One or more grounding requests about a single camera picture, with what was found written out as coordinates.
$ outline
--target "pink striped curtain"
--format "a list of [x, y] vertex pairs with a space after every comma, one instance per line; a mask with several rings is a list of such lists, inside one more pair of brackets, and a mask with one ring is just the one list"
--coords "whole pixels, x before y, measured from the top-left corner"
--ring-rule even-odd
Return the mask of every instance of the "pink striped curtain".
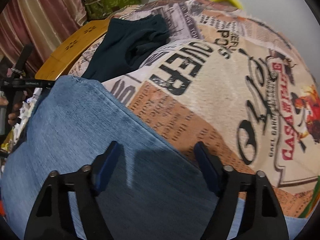
[[33, 43], [27, 62], [32, 76], [85, 21], [81, 0], [10, 0], [0, 15], [0, 54], [15, 64], [23, 46]]

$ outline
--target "striped curtain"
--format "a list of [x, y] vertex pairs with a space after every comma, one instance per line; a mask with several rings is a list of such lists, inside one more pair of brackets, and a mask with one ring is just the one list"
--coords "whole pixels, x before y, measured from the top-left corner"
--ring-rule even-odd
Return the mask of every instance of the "striped curtain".
[[10, 0], [0, 15], [0, 54], [15, 64], [23, 46], [33, 43], [26, 69], [33, 76], [85, 21], [81, 0]]

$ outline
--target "finger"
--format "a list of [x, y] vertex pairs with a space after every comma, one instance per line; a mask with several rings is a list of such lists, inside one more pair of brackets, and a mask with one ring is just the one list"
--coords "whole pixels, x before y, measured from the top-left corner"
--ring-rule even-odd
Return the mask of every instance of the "finger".
[[9, 125], [14, 126], [17, 123], [17, 119], [15, 120], [8, 120]]
[[22, 107], [22, 102], [15, 104], [12, 108], [13, 111], [18, 111]]
[[8, 104], [8, 100], [4, 97], [0, 97], [0, 106], [6, 106]]
[[14, 119], [17, 119], [18, 116], [19, 116], [18, 113], [11, 113], [11, 114], [8, 115], [8, 118], [10, 120], [14, 120]]

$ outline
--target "satin curtain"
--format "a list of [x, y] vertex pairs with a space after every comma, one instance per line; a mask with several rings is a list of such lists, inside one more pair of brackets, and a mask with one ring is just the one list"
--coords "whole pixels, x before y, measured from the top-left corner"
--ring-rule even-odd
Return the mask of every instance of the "satin curtain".
[[10, 0], [0, 15], [0, 54], [15, 64], [23, 46], [33, 43], [26, 67], [33, 76], [85, 21], [81, 0]]

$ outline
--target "blue denim fabric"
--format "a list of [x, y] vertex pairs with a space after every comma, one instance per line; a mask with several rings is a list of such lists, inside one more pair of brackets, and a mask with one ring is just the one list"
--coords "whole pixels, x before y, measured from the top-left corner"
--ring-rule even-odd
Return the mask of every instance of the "blue denim fabric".
[[[63, 76], [40, 100], [1, 182], [8, 224], [20, 239], [48, 173], [77, 171], [112, 140], [124, 146], [124, 155], [97, 201], [113, 237], [200, 239], [217, 203], [201, 172], [98, 81]], [[85, 239], [74, 194], [70, 202], [77, 234]], [[242, 210], [239, 200], [229, 238]], [[307, 221], [286, 219], [291, 239]]]

